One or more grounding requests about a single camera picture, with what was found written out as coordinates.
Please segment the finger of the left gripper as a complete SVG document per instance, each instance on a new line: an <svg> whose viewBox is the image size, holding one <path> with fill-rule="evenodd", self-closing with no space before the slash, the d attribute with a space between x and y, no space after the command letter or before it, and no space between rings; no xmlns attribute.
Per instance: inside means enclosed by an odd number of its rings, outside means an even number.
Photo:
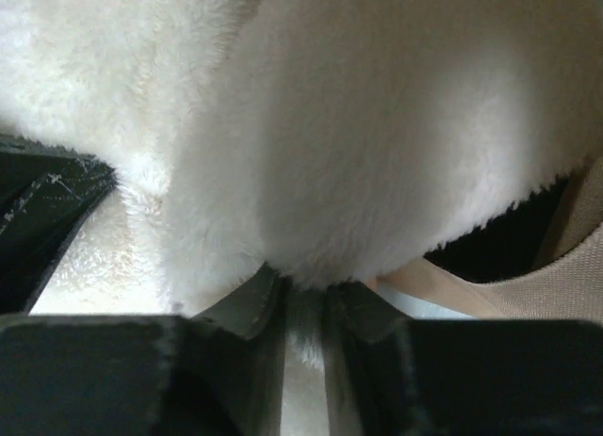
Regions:
<svg viewBox="0 0 603 436"><path fill-rule="evenodd" d="M115 189L99 159L1 136L1 312L29 313L91 213Z"/></svg>

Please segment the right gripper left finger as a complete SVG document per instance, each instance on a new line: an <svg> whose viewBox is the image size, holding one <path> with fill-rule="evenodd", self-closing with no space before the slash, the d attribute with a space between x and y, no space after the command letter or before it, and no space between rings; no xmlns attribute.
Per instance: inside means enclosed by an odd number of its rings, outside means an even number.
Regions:
<svg viewBox="0 0 603 436"><path fill-rule="evenodd" d="M1 320L5 435L277 435L287 281L267 266L202 312Z"/></svg>

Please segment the beige pet tent fabric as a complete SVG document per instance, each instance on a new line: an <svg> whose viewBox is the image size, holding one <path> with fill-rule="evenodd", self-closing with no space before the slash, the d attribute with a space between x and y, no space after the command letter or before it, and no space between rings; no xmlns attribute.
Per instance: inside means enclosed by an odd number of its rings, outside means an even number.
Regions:
<svg viewBox="0 0 603 436"><path fill-rule="evenodd" d="M527 274L472 283L425 259L377 286L413 318L527 318L602 321L602 162L575 174Z"/></svg>

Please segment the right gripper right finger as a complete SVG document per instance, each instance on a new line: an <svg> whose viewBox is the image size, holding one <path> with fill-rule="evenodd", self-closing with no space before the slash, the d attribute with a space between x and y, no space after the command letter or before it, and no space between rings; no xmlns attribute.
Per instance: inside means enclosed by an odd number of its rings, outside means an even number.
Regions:
<svg viewBox="0 0 603 436"><path fill-rule="evenodd" d="M411 319L360 283L322 323L333 435L598 435L602 329L577 320Z"/></svg>

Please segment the white fluffy cushion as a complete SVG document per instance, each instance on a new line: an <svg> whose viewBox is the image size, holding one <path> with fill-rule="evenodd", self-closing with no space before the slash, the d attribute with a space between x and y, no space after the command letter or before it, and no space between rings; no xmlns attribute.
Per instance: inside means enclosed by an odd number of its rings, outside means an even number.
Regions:
<svg viewBox="0 0 603 436"><path fill-rule="evenodd" d="M117 181L8 316L192 318L267 266L325 382L331 287L600 160L602 0L1 0L2 135Z"/></svg>

